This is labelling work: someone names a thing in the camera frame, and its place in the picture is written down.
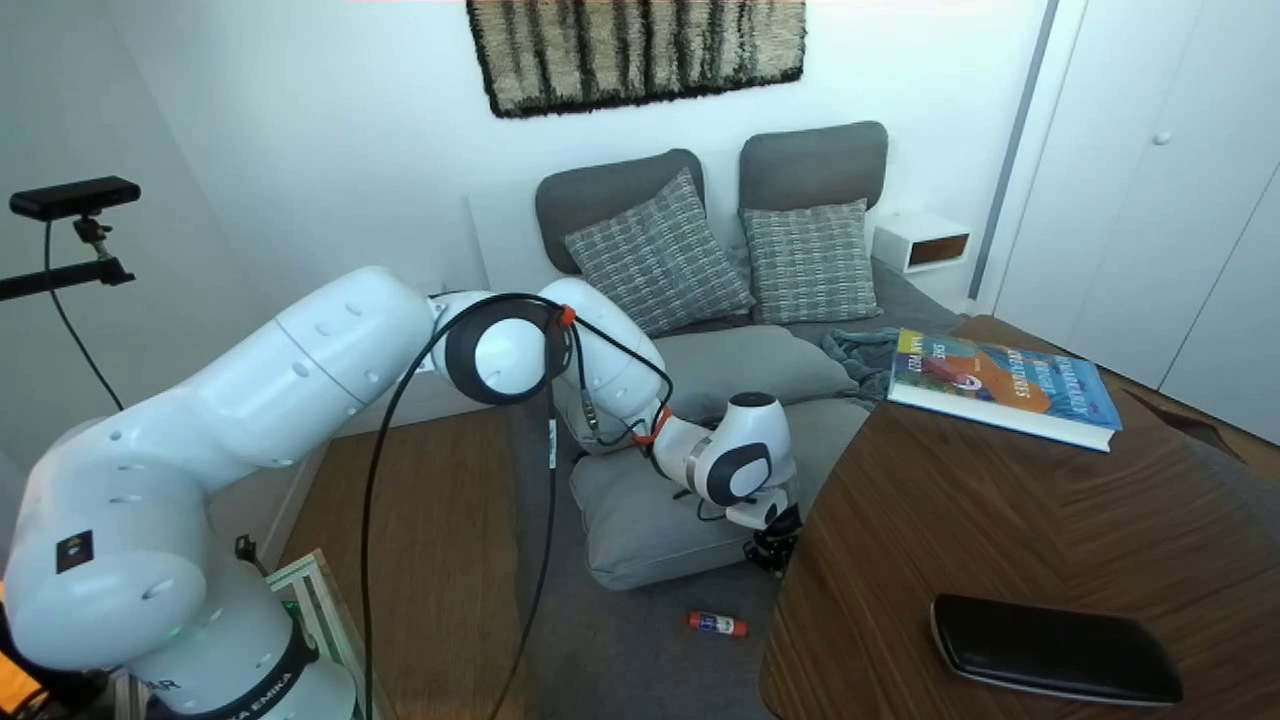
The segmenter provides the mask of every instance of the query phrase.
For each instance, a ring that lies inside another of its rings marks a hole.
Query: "black phone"
[[[934,636],[946,662],[977,684],[1138,708],[1183,699],[1168,653],[1128,614],[938,594]]]

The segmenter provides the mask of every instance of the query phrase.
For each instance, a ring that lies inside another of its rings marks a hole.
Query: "white wall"
[[[144,182],[107,210],[142,279],[66,290],[142,400],[354,264],[487,284],[470,195],[527,192],[570,162],[683,144],[725,217],[747,133],[876,115],[893,133],[884,207],[983,227],[1037,21],[1029,0],[812,0],[799,84],[496,121],[466,0],[0,3],[0,192],[96,172]],[[38,268],[38,231],[0,217],[3,275]],[[85,246],[66,231],[60,254]],[[0,448],[26,466],[107,400],[48,300],[0,304],[0,336]]]

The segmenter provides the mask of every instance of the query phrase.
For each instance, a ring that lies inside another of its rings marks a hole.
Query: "book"
[[[1108,450],[1126,428],[1091,359],[901,326],[890,400]]]

